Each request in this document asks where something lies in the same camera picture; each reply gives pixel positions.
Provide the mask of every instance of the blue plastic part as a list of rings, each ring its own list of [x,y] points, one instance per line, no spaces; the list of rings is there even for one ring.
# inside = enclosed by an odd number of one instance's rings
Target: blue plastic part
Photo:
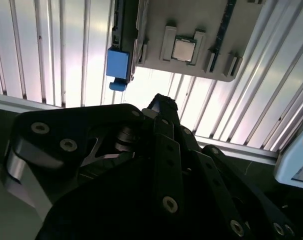
[[[106,75],[119,79],[126,79],[129,53],[117,51],[112,48],[107,51]]]
[[[109,83],[109,89],[118,91],[118,92],[123,92],[126,90],[127,83],[125,82],[120,82],[120,81],[115,81]]]

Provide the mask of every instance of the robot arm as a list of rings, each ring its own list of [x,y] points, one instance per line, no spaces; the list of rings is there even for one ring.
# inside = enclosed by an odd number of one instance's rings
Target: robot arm
[[[225,159],[214,145],[201,149],[175,102],[158,94],[143,111],[119,104],[21,114],[2,181],[44,220],[39,240],[299,238]],[[101,173],[89,170],[99,164]]]

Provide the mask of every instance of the corrugated metal panel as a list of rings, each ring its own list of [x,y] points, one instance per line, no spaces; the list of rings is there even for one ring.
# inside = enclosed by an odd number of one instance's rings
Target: corrugated metal panel
[[[0,94],[56,106],[104,103],[110,0],[0,0]]]
[[[0,0],[0,94],[63,107],[142,109],[161,93],[176,100],[181,124],[202,141],[273,152],[303,119],[303,0],[266,1],[234,81],[137,68],[123,93],[109,90],[113,79],[104,75],[113,6]]]

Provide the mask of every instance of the screw head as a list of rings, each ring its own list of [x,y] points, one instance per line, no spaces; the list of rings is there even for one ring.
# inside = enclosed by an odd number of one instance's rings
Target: screw head
[[[230,227],[231,229],[239,236],[243,237],[244,236],[244,229],[242,225],[236,221],[236,220],[231,220],[230,221]]]
[[[135,110],[132,110],[131,113],[134,114],[136,117],[139,117],[139,115],[140,115],[140,113]]]
[[[30,128],[36,134],[47,134],[50,131],[50,127],[43,122],[34,122]]]
[[[277,232],[279,235],[282,235],[282,236],[285,235],[284,230],[282,229],[282,227],[281,227],[278,223],[274,222],[274,223],[273,223],[273,227],[275,228],[276,232]]]
[[[212,152],[213,152],[213,154],[216,154],[216,155],[218,155],[220,152],[216,149],[216,148],[212,148],[211,149],[212,150]]]
[[[73,152],[77,149],[76,142],[69,138],[65,138],[65,139],[61,140],[59,145],[66,152]]]
[[[183,131],[188,135],[191,134],[191,131],[189,131],[187,128],[185,128]]]
[[[170,196],[165,196],[162,199],[162,205],[171,214],[176,213],[178,210],[177,202]]]

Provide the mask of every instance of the gray plastic part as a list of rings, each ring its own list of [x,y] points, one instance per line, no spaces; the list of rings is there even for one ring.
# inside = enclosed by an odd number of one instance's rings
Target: gray plastic part
[[[240,58],[243,57],[263,5],[248,3],[246,0],[237,1],[213,72],[210,72],[204,69],[207,69],[207,63],[211,60],[209,50],[215,44],[226,3],[226,0],[149,1],[145,32],[145,39],[148,40],[146,58],[144,62],[137,64],[137,67],[218,81],[232,81],[235,76],[224,75],[229,54],[235,53]],[[198,38],[199,32],[203,32],[205,37],[203,36],[199,49],[196,44],[193,53],[195,56],[191,62],[172,59],[174,35],[195,39]]]
[[[240,66],[242,64],[243,59],[241,57],[237,57],[233,54],[229,54],[226,62],[225,70],[223,71],[223,74],[226,78],[234,78],[238,70],[240,69]]]
[[[207,57],[206,57],[206,60],[205,60],[205,65],[204,65],[204,68],[203,68],[205,73],[210,73],[210,69],[211,69],[211,66],[212,66],[212,63],[213,63],[213,60],[214,60],[214,56],[215,56],[215,53],[208,50]]]
[[[206,40],[206,33],[201,32],[201,31],[196,31],[195,35],[193,36],[193,39],[196,41],[196,45],[195,45],[195,49],[193,51],[192,59],[191,59],[190,64],[189,64],[189,65],[192,65],[192,66],[196,65],[197,58],[198,58],[198,53],[202,49],[202,47],[204,46],[204,43],[205,43],[205,40]]]
[[[177,32],[176,27],[166,26],[165,34],[163,36],[161,52],[160,52],[160,60],[170,61],[172,59],[176,32]]]

